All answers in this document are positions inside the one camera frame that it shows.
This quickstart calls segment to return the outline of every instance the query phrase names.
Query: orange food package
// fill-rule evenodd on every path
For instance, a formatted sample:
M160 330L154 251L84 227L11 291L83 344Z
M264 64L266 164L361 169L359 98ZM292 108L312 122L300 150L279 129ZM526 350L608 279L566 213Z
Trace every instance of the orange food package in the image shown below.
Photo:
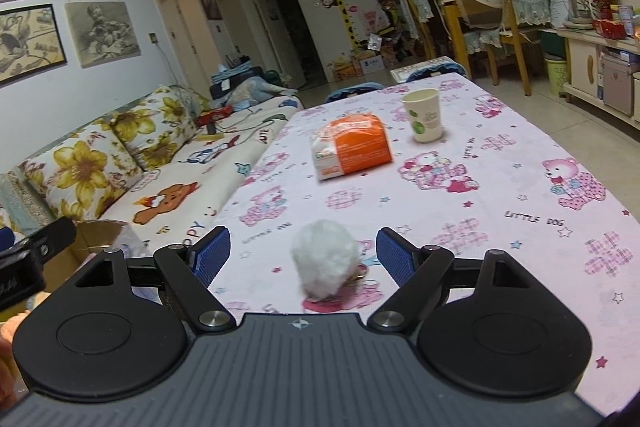
M311 150L318 179L391 163L385 126L374 114L350 114L316 132Z

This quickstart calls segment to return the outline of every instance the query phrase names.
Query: white fluffy ball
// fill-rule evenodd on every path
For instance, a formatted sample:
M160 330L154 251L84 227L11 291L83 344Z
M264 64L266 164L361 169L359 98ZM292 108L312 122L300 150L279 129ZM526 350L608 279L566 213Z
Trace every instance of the white fluffy ball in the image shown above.
M360 259L358 242L349 231L327 219L305 225L293 238L291 255L302 287L316 299L337 294Z

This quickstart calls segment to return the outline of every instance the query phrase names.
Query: door handle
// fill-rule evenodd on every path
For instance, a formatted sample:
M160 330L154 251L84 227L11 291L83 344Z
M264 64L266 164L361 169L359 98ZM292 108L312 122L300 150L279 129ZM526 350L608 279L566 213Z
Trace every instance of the door handle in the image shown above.
M593 55L589 55L587 58L587 74L589 75L589 83L593 84L593 64L595 60L593 59Z

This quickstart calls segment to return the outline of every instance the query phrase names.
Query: cup with green leaf print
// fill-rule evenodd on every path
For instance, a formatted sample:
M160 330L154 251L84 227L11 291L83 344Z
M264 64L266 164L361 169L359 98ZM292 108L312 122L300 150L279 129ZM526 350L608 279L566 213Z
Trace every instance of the cup with green leaf print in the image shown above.
M440 92L437 89L410 92L402 97L402 103L417 142L432 142L442 136Z

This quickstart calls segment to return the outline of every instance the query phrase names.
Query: yellow-green trash bin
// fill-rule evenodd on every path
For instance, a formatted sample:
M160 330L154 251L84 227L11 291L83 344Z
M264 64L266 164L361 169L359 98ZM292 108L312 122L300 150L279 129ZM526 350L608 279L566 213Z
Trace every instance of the yellow-green trash bin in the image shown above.
M546 74L551 83L551 94L559 96L564 91L564 84L569 82L569 68L566 60L552 55L545 55Z

